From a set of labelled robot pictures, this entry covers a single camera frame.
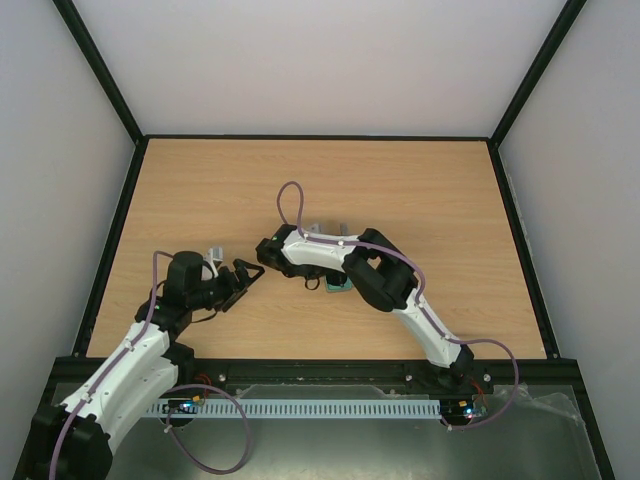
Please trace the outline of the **green circuit board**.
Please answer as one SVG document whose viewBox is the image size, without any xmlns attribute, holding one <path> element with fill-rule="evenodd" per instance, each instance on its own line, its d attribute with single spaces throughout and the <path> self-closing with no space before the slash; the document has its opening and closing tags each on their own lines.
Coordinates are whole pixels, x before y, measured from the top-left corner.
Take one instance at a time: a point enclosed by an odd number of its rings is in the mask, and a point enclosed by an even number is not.
<svg viewBox="0 0 640 480">
<path fill-rule="evenodd" d="M 484 396 L 454 400 L 449 407 L 453 415 L 462 416 L 466 419 L 484 417 L 488 414 L 489 402 Z"/>
<path fill-rule="evenodd" d="M 196 414 L 205 403 L 206 399 L 200 396 L 163 399 L 159 412 L 162 414 L 168 414 L 171 411 L 178 414 Z"/>
</svg>

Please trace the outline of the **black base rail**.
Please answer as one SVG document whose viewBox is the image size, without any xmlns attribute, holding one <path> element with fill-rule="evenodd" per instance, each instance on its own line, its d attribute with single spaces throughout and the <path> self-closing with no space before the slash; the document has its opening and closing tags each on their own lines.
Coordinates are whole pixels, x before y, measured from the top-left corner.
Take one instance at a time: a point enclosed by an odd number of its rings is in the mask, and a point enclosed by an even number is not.
<svg viewBox="0 0 640 480">
<path fill-rule="evenodd" d="M 76 385 L 90 377 L 103 359 L 60 357 L 56 359 L 44 388 L 43 398 L 52 400 L 59 384 Z M 519 384 L 529 387 L 570 386 L 576 395 L 586 391 L 577 361 L 569 359 L 517 360 Z M 195 380 L 208 382 L 228 393 L 252 385 L 374 386 L 385 393 L 424 394 L 432 398 L 493 393 L 497 386 L 513 385 L 514 369 L 509 360 L 476 360 L 471 373 L 454 385 L 444 386 L 426 360 L 251 360 L 196 359 L 178 385 Z"/>
</svg>

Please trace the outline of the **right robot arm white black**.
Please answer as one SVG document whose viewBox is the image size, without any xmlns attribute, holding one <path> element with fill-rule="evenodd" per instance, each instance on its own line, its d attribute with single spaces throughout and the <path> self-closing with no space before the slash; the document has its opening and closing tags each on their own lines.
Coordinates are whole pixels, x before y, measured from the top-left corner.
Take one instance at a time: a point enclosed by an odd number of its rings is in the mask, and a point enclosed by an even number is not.
<svg viewBox="0 0 640 480">
<path fill-rule="evenodd" d="M 287 278 L 346 275 L 368 305 L 394 314 L 413 335 L 431 365 L 433 383 L 455 392 L 470 381 L 473 352 L 429 305 L 424 274 L 379 231 L 336 236 L 283 224 L 260 241 L 256 254 L 262 265 Z"/>
</svg>

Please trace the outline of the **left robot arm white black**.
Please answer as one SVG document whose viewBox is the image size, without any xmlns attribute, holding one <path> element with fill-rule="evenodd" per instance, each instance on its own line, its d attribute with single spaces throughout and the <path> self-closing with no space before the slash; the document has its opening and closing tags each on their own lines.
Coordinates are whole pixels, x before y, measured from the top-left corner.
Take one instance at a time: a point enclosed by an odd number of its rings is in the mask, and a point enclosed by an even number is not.
<svg viewBox="0 0 640 480">
<path fill-rule="evenodd" d="M 177 386 L 190 389 L 194 351 L 178 343 L 194 312 L 228 311 L 264 273 L 241 259 L 230 267 L 193 251 L 170 255 L 123 340 L 56 405 L 38 408 L 24 455 L 29 479 L 104 479 L 115 453 L 147 409 Z"/>
</svg>

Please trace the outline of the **grey glasses case green lining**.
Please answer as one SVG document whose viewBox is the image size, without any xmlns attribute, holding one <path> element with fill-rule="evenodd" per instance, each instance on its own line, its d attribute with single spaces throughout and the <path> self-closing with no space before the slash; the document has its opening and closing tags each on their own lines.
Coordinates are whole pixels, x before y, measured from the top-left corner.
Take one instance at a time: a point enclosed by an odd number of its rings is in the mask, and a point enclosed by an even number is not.
<svg viewBox="0 0 640 480">
<path fill-rule="evenodd" d="M 341 293 L 353 288 L 353 284 L 346 273 L 330 270 L 325 275 L 325 285 L 328 293 Z"/>
</svg>

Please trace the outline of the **left green circuit board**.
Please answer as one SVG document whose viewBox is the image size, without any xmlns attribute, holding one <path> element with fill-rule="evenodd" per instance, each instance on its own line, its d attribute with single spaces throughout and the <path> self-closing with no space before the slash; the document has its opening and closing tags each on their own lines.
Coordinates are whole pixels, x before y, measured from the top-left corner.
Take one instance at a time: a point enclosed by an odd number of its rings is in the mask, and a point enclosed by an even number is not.
<svg viewBox="0 0 640 480">
<path fill-rule="evenodd" d="M 168 414 L 171 411 L 178 414 L 196 414 L 205 403 L 206 399 L 200 396 L 163 399 L 159 412 L 162 414 Z"/>
</svg>

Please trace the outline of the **right green circuit board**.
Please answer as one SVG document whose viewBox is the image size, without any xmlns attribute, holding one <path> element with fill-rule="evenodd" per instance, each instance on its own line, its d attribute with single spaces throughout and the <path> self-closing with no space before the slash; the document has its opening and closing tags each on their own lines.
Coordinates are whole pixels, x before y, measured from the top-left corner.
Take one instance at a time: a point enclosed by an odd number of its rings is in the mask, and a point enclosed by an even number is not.
<svg viewBox="0 0 640 480">
<path fill-rule="evenodd" d="M 462 416 L 466 419 L 484 417 L 488 414 L 489 402 L 484 396 L 454 400 L 449 407 L 453 415 Z"/>
</svg>

